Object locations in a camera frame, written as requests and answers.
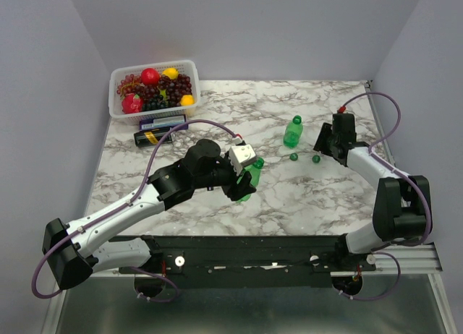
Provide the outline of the green bottle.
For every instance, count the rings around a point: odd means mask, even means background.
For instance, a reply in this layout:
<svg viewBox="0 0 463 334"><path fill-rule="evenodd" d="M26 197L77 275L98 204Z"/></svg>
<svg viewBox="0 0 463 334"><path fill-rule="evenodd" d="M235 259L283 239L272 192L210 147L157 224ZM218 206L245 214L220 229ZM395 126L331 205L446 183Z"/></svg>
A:
<svg viewBox="0 0 463 334"><path fill-rule="evenodd" d="M264 167L264 164L265 164L265 161L263 160L263 158L259 157L252 165L249 165L245 168L246 171L250 172L250 175L252 177L250 184L253 185L256 189L260 181L260 174L261 174L262 168ZM244 172L239 177L237 183L240 183L243 177L244 177ZM250 199L250 197L251 197L251 194L245 195L243 198L241 198L237 202L246 202Z"/></svg>
<svg viewBox="0 0 463 334"><path fill-rule="evenodd" d="M300 141L303 132L302 117L296 115L292 121L286 126L283 143L289 148L295 148Z"/></svg>

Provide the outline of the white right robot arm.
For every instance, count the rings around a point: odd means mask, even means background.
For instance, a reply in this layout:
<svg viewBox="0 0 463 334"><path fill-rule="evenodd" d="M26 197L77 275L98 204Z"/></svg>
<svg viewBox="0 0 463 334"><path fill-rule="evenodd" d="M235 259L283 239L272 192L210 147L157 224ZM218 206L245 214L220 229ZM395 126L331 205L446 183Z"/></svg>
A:
<svg viewBox="0 0 463 334"><path fill-rule="evenodd" d="M432 228L430 186L424 176L401 172L379 157L366 142L357 141L353 114L336 113L321 127L314 151L357 172L376 189L371 222L339 239L335 266L349 270L366 254L390 243L415 245Z"/></svg>

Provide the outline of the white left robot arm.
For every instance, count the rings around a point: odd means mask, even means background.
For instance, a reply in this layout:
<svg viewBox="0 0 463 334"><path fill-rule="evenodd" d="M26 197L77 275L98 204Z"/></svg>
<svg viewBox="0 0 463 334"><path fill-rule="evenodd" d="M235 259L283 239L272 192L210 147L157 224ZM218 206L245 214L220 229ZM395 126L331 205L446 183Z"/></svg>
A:
<svg viewBox="0 0 463 334"><path fill-rule="evenodd" d="M241 142L225 153L212 140L202 139L185 156L157 169L143 187L108 207L63 223L56 218L45 227L42 251L59 289L74 288L93 273L115 267L155 271L160 254L141 238L114 241L123 230L189 200L195 190L221 187L231 200L252 194L247 167L258 159L251 145Z"/></svg>

